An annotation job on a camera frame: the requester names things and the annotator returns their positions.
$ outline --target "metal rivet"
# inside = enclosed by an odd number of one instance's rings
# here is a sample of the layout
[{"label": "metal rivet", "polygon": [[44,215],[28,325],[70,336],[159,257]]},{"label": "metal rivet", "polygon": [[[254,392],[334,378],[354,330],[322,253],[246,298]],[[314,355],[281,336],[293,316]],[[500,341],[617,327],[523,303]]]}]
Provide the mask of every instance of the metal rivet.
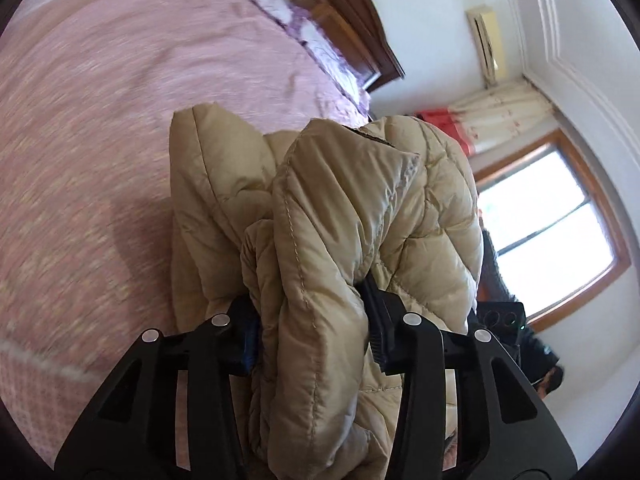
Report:
[{"label": "metal rivet", "polygon": [[476,330],[474,336],[476,336],[476,339],[481,343],[488,343],[491,341],[491,332],[482,328],[480,330]]},{"label": "metal rivet", "polygon": [[213,326],[227,326],[231,322],[231,318],[227,314],[216,314],[211,318]]},{"label": "metal rivet", "polygon": [[149,330],[145,330],[142,334],[142,341],[145,343],[152,343],[153,341],[157,341],[160,337],[160,333],[155,328],[150,328]]},{"label": "metal rivet", "polygon": [[418,326],[422,323],[422,318],[418,316],[415,312],[407,312],[402,316],[402,321],[404,321],[407,325]]}]

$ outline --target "bed sheet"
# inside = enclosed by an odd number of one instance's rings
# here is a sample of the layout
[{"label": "bed sheet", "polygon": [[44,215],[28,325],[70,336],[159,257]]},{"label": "bed sheet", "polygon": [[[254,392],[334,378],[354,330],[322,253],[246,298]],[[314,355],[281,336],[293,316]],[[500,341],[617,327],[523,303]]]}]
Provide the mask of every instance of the bed sheet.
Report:
[{"label": "bed sheet", "polygon": [[0,396],[52,464],[132,341],[175,331],[172,112],[366,118],[248,0],[37,1],[0,38]]}]

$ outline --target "curtain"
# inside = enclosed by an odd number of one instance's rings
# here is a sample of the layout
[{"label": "curtain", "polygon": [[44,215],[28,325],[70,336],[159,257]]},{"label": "curtain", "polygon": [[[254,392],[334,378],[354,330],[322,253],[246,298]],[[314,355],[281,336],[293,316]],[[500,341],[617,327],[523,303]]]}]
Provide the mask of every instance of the curtain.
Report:
[{"label": "curtain", "polygon": [[513,139],[552,113],[551,102],[519,79],[476,92],[448,108],[420,111],[416,117],[456,139],[471,156]]}]

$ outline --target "beige quilted jacket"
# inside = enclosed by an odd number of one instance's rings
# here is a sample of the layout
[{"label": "beige quilted jacket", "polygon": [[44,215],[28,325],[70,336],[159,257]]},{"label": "beige quilted jacket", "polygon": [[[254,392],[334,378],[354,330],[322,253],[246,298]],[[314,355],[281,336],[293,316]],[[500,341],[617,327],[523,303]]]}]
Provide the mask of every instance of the beige quilted jacket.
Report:
[{"label": "beige quilted jacket", "polygon": [[[367,349],[353,284],[369,269],[408,310],[466,332],[482,261],[466,158],[414,118],[359,132],[312,120],[264,136],[217,105],[174,115],[178,326],[247,291],[262,319],[260,363],[233,385],[250,478],[384,477],[402,386]],[[452,374],[447,403],[451,434]]]}]

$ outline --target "air conditioner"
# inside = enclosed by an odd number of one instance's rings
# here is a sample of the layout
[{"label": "air conditioner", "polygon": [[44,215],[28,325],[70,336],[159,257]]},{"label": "air conditioner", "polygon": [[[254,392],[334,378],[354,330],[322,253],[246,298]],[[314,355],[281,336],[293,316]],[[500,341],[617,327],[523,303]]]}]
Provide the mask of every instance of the air conditioner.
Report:
[{"label": "air conditioner", "polygon": [[497,85],[509,76],[498,18],[487,6],[468,10],[466,16],[476,41],[484,81],[487,86]]}]

